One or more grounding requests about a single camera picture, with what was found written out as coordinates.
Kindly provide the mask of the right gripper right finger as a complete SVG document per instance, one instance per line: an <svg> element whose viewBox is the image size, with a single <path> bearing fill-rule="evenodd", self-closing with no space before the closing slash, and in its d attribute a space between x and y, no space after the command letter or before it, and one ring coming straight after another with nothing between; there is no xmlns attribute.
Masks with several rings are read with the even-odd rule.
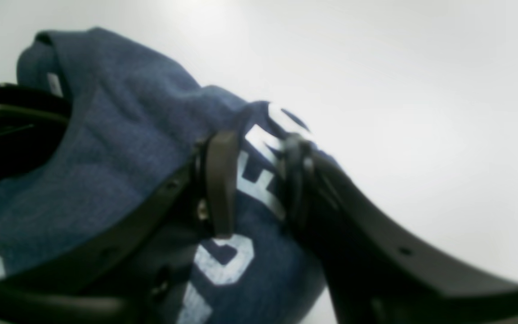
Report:
<svg viewBox="0 0 518 324"><path fill-rule="evenodd" d="M322 265L339 324L518 324L518 283L395 223L300 135L284 141L290 231Z"/></svg>

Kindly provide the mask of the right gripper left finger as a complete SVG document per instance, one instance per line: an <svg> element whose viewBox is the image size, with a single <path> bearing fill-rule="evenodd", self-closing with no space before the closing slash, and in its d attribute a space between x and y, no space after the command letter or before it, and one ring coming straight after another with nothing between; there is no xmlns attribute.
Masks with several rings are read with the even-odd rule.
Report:
<svg viewBox="0 0 518 324"><path fill-rule="evenodd" d="M0 279L10 324L174 324L201 241L235 226L238 136L199 142L135 211L78 248Z"/></svg>

